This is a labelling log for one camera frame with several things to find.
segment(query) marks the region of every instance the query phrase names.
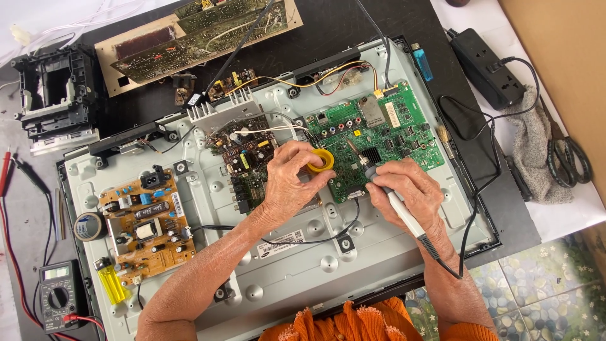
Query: gray cloth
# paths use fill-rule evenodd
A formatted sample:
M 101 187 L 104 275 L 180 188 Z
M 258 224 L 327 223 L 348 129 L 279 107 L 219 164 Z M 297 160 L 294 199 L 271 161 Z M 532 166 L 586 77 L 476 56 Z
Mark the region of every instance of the gray cloth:
M 520 112 L 530 107 L 536 98 L 536 88 L 526 86 L 526 89 L 522 103 L 503 109 L 502 113 Z M 547 205 L 572 202 L 572 191 L 558 186 L 547 168 L 551 127 L 541 102 L 527 113 L 505 119 L 518 127 L 513 140 L 513 160 L 533 194 L 533 201 Z

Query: ac power socket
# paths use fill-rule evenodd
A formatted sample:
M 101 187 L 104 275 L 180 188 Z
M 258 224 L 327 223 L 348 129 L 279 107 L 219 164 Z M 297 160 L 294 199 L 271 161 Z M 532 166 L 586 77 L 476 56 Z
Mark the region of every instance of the ac power socket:
M 526 89 L 507 66 L 492 68 L 500 58 L 473 29 L 457 33 L 449 30 L 452 46 L 465 76 L 476 87 L 494 110 L 520 103 Z

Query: solder wire roll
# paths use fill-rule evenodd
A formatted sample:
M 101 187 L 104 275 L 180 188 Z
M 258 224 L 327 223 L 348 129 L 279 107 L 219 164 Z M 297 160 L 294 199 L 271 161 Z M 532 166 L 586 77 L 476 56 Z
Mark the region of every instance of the solder wire roll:
M 314 149 L 311 152 L 319 156 L 320 159 L 322 159 L 322 162 L 324 163 L 324 165 L 321 167 L 317 167 L 312 165 L 311 163 L 308 163 L 307 169 L 309 169 L 312 174 L 318 174 L 320 172 L 327 171 L 329 169 L 332 169 L 335 165 L 335 157 L 326 149 Z
M 82 241 L 101 239 L 107 235 L 105 219 L 98 212 L 83 213 L 74 223 L 74 234 Z

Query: yellow solder spool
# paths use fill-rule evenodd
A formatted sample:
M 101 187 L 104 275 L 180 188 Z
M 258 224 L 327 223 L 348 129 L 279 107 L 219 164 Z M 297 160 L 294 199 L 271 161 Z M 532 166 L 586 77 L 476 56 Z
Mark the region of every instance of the yellow solder spool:
M 320 159 L 322 159 L 322 162 L 324 163 L 324 165 L 321 167 L 317 167 L 312 165 L 311 163 L 308 163 L 307 169 L 309 169 L 311 173 L 318 174 L 320 172 L 332 169 L 335 165 L 335 157 L 326 149 L 314 149 L 311 152 L 319 156 Z

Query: sticker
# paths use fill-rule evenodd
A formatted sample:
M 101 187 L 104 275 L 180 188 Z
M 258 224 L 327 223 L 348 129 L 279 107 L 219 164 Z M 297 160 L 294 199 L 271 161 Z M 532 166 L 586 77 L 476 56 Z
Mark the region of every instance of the sticker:
M 282 237 L 278 237 L 274 240 L 270 240 L 272 243 L 303 243 L 305 242 L 305 237 L 303 237 L 303 230 L 298 230 L 291 232 L 287 235 L 283 235 Z M 257 245 L 257 251 L 259 251 L 260 258 L 267 258 L 269 256 L 278 254 L 282 251 L 286 251 L 288 249 L 294 248 L 295 244 L 287 244 L 287 245 L 271 245 L 268 243 L 263 243 Z
M 183 213 L 183 208 L 181 207 L 181 198 L 179 198 L 179 193 L 172 193 L 171 198 L 173 199 L 173 204 L 175 204 L 175 212 L 177 212 L 177 218 L 181 218 L 185 215 Z
M 196 102 L 198 101 L 198 98 L 200 98 L 200 94 L 198 93 L 194 93 L 193 96 L 191 97 L 191 99 L 189 100 L 189 102 L 187 102 L 187 104 L 191 105 L 191 106 L 195 106 Z

